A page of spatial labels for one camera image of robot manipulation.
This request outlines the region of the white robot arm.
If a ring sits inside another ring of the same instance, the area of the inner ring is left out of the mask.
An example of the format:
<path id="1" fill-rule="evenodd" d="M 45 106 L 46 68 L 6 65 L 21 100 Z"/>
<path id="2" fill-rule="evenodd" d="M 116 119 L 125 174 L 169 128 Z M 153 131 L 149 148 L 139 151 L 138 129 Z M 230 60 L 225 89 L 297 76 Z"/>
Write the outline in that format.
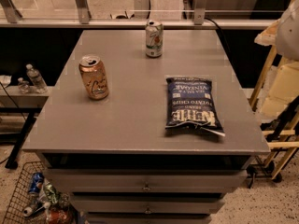
<path id="1" fill-rule="evenodd" d="M 259 33 L 254 42 L 275 46 L 279 55 L 299 61 L 299 0 L 294 0 L 281 18 Z"/>

